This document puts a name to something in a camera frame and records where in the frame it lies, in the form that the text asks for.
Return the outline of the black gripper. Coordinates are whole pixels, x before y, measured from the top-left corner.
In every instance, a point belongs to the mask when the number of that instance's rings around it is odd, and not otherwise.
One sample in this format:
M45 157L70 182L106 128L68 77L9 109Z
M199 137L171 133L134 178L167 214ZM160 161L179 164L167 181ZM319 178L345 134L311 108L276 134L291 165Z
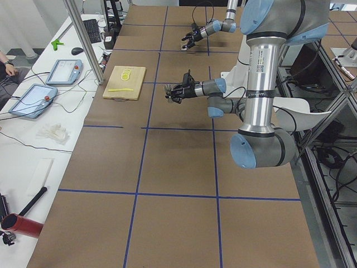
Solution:
M198 26L196 23L191 24L192 32L187 33L181 40L188 42L186 44L189 45L189 49L195 46L195 42L204 39L205 36L205 27Z
M198 96L196 90L201 86L200 82L195 81L190 73L185 73L182 83L178 85L166 84L164 90L165 98L169 103L181 103L182 99L195 98Z

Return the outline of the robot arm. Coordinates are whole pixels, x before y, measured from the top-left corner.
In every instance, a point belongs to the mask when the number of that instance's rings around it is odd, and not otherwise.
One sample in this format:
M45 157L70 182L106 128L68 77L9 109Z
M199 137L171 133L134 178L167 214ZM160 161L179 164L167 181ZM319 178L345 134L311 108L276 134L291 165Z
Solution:
M196 45L196 42L207 38L208 36L219 32L235 32L237 24L235 21L237 7L241 6L244 1L239 0L228 0L226 7L225 19L222 21L216 20L213 17L207 23L206 26L199 27L194 19L194 12L196 7L192 12L192 24L191 31L187 33L181 41L187 41L187 43L181 45L181 50L186 51Z
M296 145L292 136L271 122L282 45L299 45L322 39L328 29L329 1L248 1L235 22L237 2L229 1L223 21L214 20L204 27L194 27L185 37L191 48L216 32L239 28L249 46L249 64L245 100L232 100L225 94L222 78L197 82L186 73L178 85L166 85L167 99L206 96L211 118L244 111L243 124L231 138L230 152L235 163L245 169L281 166L291 161Z

